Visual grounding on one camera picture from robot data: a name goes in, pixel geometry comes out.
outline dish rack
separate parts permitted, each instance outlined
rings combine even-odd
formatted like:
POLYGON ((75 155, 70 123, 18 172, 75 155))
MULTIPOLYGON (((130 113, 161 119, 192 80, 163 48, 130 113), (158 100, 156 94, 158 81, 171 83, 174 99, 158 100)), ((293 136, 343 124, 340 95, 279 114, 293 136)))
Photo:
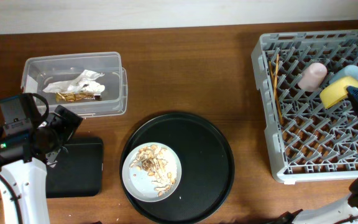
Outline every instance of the dish rack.
POLYGON ((273 178, 284 184, 357 178, 358 117, 347 100, 326 110, 319 94, 340 69, 358 66, 358 30, 263 34, 251 57, 264 104, 273 178), (273 98, 269 62, 273 72, 278 66, 282 124, 273 98), (313 62, 325 64, 328 74, 319 89, 310 93, 297 83, 313 62))

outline clear plastic container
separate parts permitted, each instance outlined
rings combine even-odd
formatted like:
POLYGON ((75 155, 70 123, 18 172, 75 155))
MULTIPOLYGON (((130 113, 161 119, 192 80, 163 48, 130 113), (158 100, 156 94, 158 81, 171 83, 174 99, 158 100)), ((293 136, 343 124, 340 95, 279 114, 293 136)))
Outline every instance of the clear plastic container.
MULTIPOLYGON (((50 111, 62 105, 82 117, 112 116, 124 114, 127 105, 127 77, 121 66, 121 57, 117 52, 89 54, 55 55, 30 58, 26 61, 22 85, 24 93, 38 93, 48 101, 50 111), (83 70, 104 73, 96 81, 106 87, 101 101, 81 100, 77 102, 56 102, 55 93, 42 90, 53 82, 75 79, 83 70)), ((35 100, 40 113, 45 105, 35 100)))

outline white plastic bag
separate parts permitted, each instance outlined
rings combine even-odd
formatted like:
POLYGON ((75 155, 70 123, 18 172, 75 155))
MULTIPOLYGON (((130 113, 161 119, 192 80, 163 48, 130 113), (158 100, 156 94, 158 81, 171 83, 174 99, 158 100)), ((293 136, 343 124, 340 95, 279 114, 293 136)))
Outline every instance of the white plastic bag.
POLYGON ((76 79, 50 83, 43 91, 46 93, 93 93, 100 95, 105 87, 95 80, 102 76, 104 76, 103 73, 84 70, 76 79))

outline round black tray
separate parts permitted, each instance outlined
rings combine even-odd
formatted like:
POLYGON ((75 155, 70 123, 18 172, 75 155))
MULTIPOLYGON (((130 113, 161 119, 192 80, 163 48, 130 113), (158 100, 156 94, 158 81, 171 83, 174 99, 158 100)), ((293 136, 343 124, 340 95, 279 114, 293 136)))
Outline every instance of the round black tray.
POLYGON ((229 195, 234 159, 226 138, 209 121, 189 113, 168 113, 149 120, 132 134, 122 152, 119 173, 128 200, 140 214, 158 223, 195 223, 212 215, 229 195), (169 146, 181 163, 179 186, 159 202, 137 200, 122 182, 125 158, 147 142, 169 146))

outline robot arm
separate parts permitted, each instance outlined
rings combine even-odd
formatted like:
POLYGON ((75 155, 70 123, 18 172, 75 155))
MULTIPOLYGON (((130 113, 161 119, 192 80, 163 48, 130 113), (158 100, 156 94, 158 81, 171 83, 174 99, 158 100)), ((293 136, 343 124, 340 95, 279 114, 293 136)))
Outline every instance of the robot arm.
POLYGON ((62 106, 49 113, 46 99, 33 93, 1 100, 1 109, 5 125, 0 128, 0 191, 5 223, 49 223, 45 164, 53 161, 47 154, 60 150, 82 118, 62 106), (33 96, 45 103, 44 115, 33 96))
POLYGON ((284 213, 269 224, 358 224, 358 178, 349 187, 351 194, 316 210, 284 213))
POLYGON ((15 201, 8 188, 0 180, 0 192, 4 205, 5 223, 49 223, 47 199, 45 193, 45 180, 47 169, 43 162, 33 159, 31 162, 16 161, 4 165, 0 175, 5 179, 14 194, 18 197, 20 208, 18 218, 15 201))

